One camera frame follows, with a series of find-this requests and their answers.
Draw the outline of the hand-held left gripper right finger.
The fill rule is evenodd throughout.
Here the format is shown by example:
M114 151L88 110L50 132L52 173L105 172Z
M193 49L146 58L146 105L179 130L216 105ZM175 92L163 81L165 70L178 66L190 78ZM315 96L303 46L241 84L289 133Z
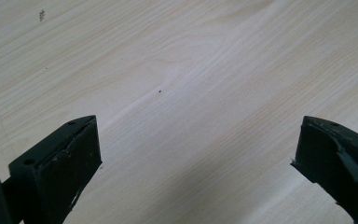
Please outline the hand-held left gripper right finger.
M295 167L319 184L358 224L358 133L326 119L306 116Z

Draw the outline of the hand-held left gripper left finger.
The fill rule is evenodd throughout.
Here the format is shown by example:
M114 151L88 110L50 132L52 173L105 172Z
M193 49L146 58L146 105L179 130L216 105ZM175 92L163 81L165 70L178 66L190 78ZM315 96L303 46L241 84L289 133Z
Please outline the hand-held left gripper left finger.
M66 122L8 166L16 218L62 224L101 164L96 117Z

